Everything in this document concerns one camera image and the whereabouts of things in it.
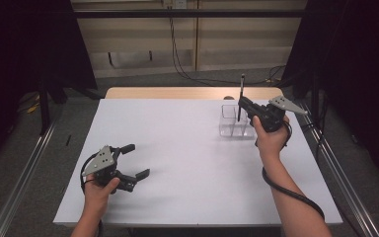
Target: transparent box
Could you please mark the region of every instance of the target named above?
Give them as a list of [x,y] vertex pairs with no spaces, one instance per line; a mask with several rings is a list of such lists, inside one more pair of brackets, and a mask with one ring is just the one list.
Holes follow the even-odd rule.
[[238,121],[239,106],[221,106],[219,123],[220,136],[254,138],[255,129],[249,125],[249,118],[245,110],[241,109],[241,117]]

